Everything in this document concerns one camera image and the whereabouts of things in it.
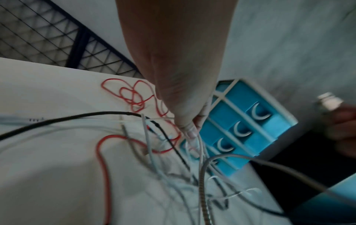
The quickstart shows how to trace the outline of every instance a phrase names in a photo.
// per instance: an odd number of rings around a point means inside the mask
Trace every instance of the red cable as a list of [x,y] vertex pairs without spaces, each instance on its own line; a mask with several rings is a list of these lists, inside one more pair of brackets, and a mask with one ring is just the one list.
[[[114,93],[113,91],[111,91],[110,89],[108,89],[107,87],[105,87],[105,83],[106,83],[107,81],[110,81],[110,80],[122,81],[122,82],[124,82],[129,88],[127,88],[127,87],[121,87],[121,88],[119,89],[118,94],[116,94],[116,93]],[[138,83],[144,83],[144,84],[146,84],[146,85],[149,87],[149,89],[151,90],[151,93],[152,93],[152,95],[151,95],[149,98],[143,99],[142,95],[141,95],[140,93],[138,93],[138,92],[135,90],[135,87],[136,87],[136,85],[137,85]],[[167,116],[168,110],[163,113],[163,102],[161,101],[161,105],[160,105],[160,108],[161,108],[161,109],[159,109],[159,107],[158,107],[158,100],[157,100],[157,98],[156,98],[156,96],[155,96],[155,92],[153,91],[153,88],[151,87],[151,85],[149,85],[147,82],[145,82],[145,81],[143,81],[143,80],[138,80],[138,81],[135,82],[135,84],[134,84],[133,86],[131,86],[131,85],[130,85],[128,82],[126,82],[125,80],[122,80],[122,79],[119,79],[119,78],[109,78],[109,79],[104,80],[104,81],[101,83],[100,86],[101,86],[102,89],[106,90],[106,91],[109,92],[110,94],[112,94],[112,95],[114,95],[114,96],[116,96],[116,97],[118,97],[118,98],[120,98],[120,99],[123,99],[127,104],[129,104],[129,105],[131,106],[131,111],[132,111],[132,112],[135,112],[135,113],[138,113],[138,112],[142,111],[142,110],[145,108],[145,102],[147,102],[147,101],[150,100],[151,98],[154,98],[157,114],[158,114],[161,118],[164,118],[164,117]],[[123,92],[124,90],[129,91],[129,92],[132,93],[131,98],[126,98],[126,97],[123,96],[122,92]],[[139,102],[136,102],[136,101],[135,101],[135,96],[136,96],[136,95],[137,95],[137,96],[139,97],[139,99],[140,99]],[[166,120],[166,122],[167,122],[168,124],[170,124],[170,125],[174,128],[174,130],[177,132],[177,137],[171,139],[173,145],[176,145],[176,143],[178,142],[178,140],[181,138],[181,133],[180,133],[180,131],[178,130],[178,128],[177,128],[171,121]],[[172,150],[172,149],[173,149],[173,148],[169,148],[169,149],[167,149],[167,150],[160,151],[160,152],[155,151],[154,153],[162,154],[162,153],[169,152],[169,151]]]
[[[108,135],[103,137],[97,144],[96,144],[96,157],[98,158],[98,161],[100,163],[100,166],[102,168],[103,172],[103,177],[104,177],[104,195],[105,195],[105,225],[110,224],[111,221],[111,212],[112,212],[112,205],[111,205],[111,190],[110,190],[110,176],[109,176],[109,171],[108,171],[108,166],[106,164],[106,161],[104,157],[101,155],[101,146],[102,144],[110,139],[110,138],[121,138],[121,139],[127,139],[127,137],[122,136],[122,135]],[[142,141],[136,140],[136,139],[131,139],[131,141],[143,146],[147,147],[145,143]]]

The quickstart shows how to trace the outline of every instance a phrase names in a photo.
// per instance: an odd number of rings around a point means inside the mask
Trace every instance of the tabletop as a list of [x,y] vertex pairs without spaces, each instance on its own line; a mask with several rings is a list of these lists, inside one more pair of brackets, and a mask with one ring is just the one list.
[[[97,111],[130,111],[125,101],[104,91],[100,84],[108,78],[120,78],[131,85],[138,81],[4,58],[0,58],[0,78],[0,116],[45,119]],[[123,87],[117,81],[108,85],[113,90]],[[136,90],[144,98],[152,94],[145,85],[138,85]],[[153,100],[146,102],[142,112],[158,117]],[[125,123],[130,136],[144,141],[141,122],[130,116],[124,119],[132,120]],[[112,115],[63,122],[1,141],[0,223],[103,224],[103,177],[95,146],[106,135],[122,134],[117,120]],[[168,135],[175,135],[165,122],[159,123]],[[20,126],[23,125],[3,124],[0,132]],[[112,180],[112,224],[189,224],[185,209],[167,194],[171,190],[134,158],[127,141],[108,140],[102,152]],[[187,173],[175,153],[155,157],[169,170]],[[250,165],[231,179],[244,188],[261,189],[263,206],[281,210]],[[197,204],[197,192],[184,194],[192,199],[192,206]],[[256,195],[249,198],[260,200]],[[238,198],[230,199],[228,210],[215,209],[214,215],[217,224],[290,224],[285,218],[261,214]]]

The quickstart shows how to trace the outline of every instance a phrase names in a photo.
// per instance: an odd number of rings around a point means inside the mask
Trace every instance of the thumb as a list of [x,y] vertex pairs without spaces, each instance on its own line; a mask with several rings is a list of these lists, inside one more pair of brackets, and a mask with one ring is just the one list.
[[177,116],[174,123],[186,138],[195,139],[198,136],[198,130],[192,120],[187,121],[185,117]]

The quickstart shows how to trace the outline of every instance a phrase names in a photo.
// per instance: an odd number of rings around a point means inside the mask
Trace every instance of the hand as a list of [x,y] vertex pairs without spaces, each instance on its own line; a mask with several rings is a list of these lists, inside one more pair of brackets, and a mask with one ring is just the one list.
[[116,0],[126,45],[187,138],[207,118],[237,0]]
[[341,154],[356,158],[356,107],[342,105],[331,113],[327,136]]

